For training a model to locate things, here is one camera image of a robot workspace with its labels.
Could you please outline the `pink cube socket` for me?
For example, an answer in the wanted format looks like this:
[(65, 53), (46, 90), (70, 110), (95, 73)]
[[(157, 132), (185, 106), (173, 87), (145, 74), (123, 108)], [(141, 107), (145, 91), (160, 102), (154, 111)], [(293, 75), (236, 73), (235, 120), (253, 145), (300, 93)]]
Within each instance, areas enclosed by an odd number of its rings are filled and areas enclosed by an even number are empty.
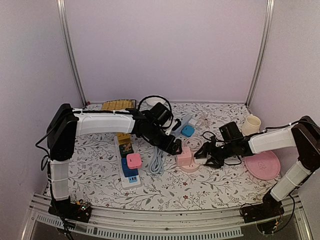
[(189, 146), (182, 147), (182, 153), (176, 156), (178, 167), (189, 166), (192, 163), (193, 154)]

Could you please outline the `white plug adapter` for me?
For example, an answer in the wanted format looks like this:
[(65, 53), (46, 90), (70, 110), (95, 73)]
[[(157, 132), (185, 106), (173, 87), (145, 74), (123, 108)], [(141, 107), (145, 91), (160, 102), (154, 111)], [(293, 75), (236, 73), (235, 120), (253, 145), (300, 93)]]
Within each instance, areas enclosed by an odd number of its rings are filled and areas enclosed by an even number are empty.
[(197, 165), (206, 165), (208, 163), (208, 159), (204, 157), (201, 157), (201, 158), (195, 157), (193, 160), (194, 160), (194, 163)]

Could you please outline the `light blue power strip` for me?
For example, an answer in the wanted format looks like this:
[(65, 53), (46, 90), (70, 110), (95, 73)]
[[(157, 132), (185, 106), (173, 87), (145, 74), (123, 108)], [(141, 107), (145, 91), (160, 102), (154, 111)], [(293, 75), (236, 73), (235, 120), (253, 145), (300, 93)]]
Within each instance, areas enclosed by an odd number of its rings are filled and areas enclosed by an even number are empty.
[[(191, 118), (192, 118), (191, 114), (187, 114), (186, 116), (182, 117), (182, 119), (177, 118), (176, 120), (173, 121), (174, 125), (171, 126), (168, 130), (166, 130), (165, 133), (178, 137), (181, 134), (183, 128), (191, 120)], [(151, 174), (155, 176), (162, 176), (164, 173), (162, 155), (163, 155), (163, 151), (160, 150), (159, 148), (154, 147), (154, 155), (149, 165), (149, 171)]]

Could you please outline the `pink round socket base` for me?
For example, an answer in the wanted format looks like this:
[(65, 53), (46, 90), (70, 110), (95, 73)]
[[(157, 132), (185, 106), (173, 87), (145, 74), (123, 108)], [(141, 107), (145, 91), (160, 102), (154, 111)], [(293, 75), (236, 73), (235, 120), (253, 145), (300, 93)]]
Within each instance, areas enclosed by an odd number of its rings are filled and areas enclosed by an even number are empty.
[(179, 168), (186, 173), (193, 173), (200, 168), (200, 165), (192, 160), (189, 165), (182, 165)]

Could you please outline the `cyan square plug adapter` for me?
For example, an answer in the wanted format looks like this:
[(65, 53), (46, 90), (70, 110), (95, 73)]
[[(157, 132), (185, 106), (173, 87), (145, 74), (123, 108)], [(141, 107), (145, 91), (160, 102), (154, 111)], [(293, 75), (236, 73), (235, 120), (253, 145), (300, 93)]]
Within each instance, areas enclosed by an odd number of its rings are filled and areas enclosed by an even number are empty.
[(182, 130), (181, 134), (187, 138), (191, 137), (195, 133), (195, 128), (190, 125), (186, 125)]

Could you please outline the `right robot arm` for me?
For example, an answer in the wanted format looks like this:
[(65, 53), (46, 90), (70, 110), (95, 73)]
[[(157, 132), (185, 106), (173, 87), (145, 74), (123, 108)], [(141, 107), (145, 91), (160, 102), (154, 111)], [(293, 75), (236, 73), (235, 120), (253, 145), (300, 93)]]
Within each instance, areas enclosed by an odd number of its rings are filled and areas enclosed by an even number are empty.
[(297, 160), (285, 175), (263, 196), (258, 207), (262, 218), (279, 212), (282, 200), (303, 185), (320, 167), (320, 127), (308, 115), (282, 126), (266, 127), (264, 131), (243, 135), (232, 121), (219, 128), (223, 140), (213, 135), (194, 154), (214, 169), (223, 167), (230, 157), (252, 157), (264, 152), (296, 151)]

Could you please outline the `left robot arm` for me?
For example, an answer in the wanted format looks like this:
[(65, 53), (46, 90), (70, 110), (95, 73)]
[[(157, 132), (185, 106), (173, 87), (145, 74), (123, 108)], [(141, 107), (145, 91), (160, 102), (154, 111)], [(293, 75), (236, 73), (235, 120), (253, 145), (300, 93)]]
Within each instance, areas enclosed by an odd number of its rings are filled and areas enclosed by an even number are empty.
[(89, 134), (123, 133), (143, 138), (150, 145), (172, 156), (182, 153), (182, 142), (166, 133), (167, 121), (173, 120), (172, 108), (158, 102), (150, 110), (83, 110), (62, 104), (46, 134), (36, 144), (47, 141), (47, 177), (51, 206), (58, 216), (70, 217), (80, 211), (72, 203), (68, 190), (69, 160), (74, 154), (76, 138)]

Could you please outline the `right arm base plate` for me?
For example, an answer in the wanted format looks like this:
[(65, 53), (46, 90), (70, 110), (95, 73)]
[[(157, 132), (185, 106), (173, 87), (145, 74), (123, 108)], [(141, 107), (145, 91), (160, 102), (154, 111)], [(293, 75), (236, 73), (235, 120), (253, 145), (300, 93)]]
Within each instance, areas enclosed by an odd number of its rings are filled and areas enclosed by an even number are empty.
[(252, 223), (269, 218), (279, 217), (285, 213), (281, 201), (263, 202), (260, 204), (245, 203), (239, 209), (245, 223)]

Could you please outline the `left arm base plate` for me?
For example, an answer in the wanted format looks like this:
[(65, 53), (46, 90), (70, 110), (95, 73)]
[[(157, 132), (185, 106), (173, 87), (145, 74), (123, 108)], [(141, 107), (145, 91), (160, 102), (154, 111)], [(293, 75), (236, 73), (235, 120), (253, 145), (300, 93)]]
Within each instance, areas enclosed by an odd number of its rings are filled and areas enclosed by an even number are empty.
[(52, 199), (48, 213), (62, 217), (67, 220), (88, 223), (92, 213), (92, 207), (88, 202), (81, 199), (78, 202), (71, 202), (71, 199), (55, 200)]

